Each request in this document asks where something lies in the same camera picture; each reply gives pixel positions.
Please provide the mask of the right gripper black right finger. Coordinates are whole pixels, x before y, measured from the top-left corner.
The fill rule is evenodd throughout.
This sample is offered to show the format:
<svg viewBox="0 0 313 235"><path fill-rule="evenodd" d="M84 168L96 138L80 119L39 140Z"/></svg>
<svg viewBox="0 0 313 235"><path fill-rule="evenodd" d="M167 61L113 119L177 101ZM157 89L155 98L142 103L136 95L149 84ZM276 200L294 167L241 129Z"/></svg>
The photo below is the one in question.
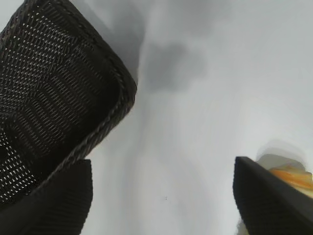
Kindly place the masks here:
<svg viewBox="0 0 313 235"><path fill-rule="evenodd" d="M311 235L313 175L290 164L265 169L236 157L234 199L250 235Z"/></svg>

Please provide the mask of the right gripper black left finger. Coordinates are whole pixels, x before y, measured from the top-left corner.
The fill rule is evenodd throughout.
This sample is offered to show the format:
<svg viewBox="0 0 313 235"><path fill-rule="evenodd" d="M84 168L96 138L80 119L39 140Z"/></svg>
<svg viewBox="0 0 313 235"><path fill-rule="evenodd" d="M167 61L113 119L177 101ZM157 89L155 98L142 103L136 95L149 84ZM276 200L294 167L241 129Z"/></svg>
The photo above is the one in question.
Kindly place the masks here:
<svg viewBox="0 0 313 235"><path fill-rule="evenodd" d="M0 211L2 235L79 235L93 199L90 160L79 160Z"/></svg>

